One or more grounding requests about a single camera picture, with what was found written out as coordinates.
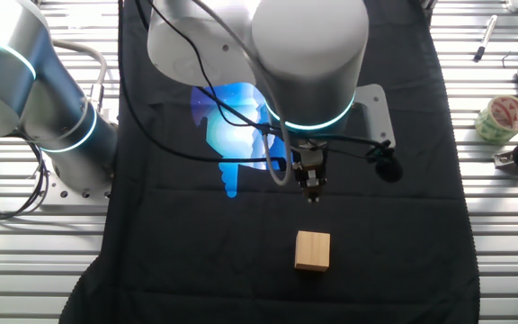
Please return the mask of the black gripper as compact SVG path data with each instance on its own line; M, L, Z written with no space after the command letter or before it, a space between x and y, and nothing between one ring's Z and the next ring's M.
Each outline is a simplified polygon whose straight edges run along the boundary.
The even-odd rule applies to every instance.
M318 203L326 184L326 178L317 169L326 164L324 150L294 150L292 152L292 167L295 179L309 203Z

